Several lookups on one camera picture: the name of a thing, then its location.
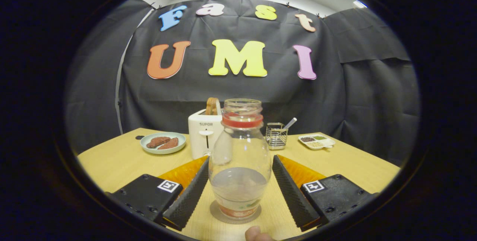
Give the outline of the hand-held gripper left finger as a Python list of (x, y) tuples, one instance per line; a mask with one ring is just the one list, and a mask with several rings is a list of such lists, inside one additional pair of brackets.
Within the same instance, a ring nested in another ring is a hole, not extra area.
[(203, 156), (158, 177), (143, 174), (106, 195), (131, 213), (181, 231), (208, 181), (208, 164), (208, 156)]

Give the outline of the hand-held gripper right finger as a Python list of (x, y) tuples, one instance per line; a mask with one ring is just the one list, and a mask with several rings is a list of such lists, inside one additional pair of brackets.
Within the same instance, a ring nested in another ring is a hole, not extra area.
[(301, 231), (323, 226), (374, 200), (344, 175), (330, 177), (282, 155), (273, 157), (272, 169), (284, 200)]

